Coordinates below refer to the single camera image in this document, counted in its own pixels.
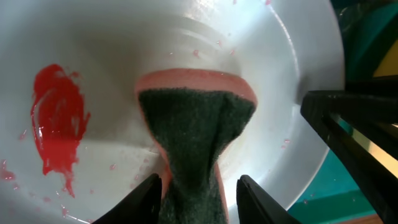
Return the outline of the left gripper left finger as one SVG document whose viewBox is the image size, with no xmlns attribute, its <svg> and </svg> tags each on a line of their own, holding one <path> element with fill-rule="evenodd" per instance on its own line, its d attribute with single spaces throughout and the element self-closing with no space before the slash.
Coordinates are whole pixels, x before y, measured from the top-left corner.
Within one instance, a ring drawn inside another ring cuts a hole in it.
<svg viewBox="0 0 398 224">
<path fill-rule="evenodd" d="M 151 174 L 93 224 L 157 224 L 161 195 L 162 180 Z"/>
</svg>

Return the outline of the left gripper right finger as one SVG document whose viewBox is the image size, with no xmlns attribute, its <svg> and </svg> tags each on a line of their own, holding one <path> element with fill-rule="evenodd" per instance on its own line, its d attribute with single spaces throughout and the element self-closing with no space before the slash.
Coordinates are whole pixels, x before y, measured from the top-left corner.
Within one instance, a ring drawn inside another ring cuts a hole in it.
<svg viewBox="0 0 398 224">
<path fill-rule="evenodd" d="M 300 224 L 248 175 L 237 181 L 236 202 L 240 224 Z"/>
</svg>

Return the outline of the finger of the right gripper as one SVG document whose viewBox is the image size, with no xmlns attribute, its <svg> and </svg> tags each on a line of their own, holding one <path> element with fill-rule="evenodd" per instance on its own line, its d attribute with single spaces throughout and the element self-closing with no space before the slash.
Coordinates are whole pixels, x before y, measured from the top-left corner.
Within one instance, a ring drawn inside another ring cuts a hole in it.
<svg viewBox="0 0 398 224">
<path fill-rule="evenodd" d="M 397 159 L 397 76 L 305 94 L 301 115 L 334 152 L 384 223 L 397 223 L 397 177 L 369 151 Z"/>
</svg>

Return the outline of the light blue plate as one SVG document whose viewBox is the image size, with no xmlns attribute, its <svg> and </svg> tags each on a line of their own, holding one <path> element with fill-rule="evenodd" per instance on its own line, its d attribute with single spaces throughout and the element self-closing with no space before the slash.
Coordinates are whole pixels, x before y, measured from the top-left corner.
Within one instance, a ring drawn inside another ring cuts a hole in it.
<svg viewBox="0 0 398 224">
<path fill-rule="evenodd" d="M 91 118 L 73 166 L 43 174 L 30 118 L 36 74 L 78 72 Z M 343 46 L 330 1 L 2 1 L 2 223 L 88 223 L 162 170 L 134 97 L 137 79 L 169 68 L 244 78 L 258 106 L 220 155 L 231 223 L 236 182 L 253 178 L 290 208 L 328 148 L 300 114 L 309 90 L 344 86 Z"/>
</svg>

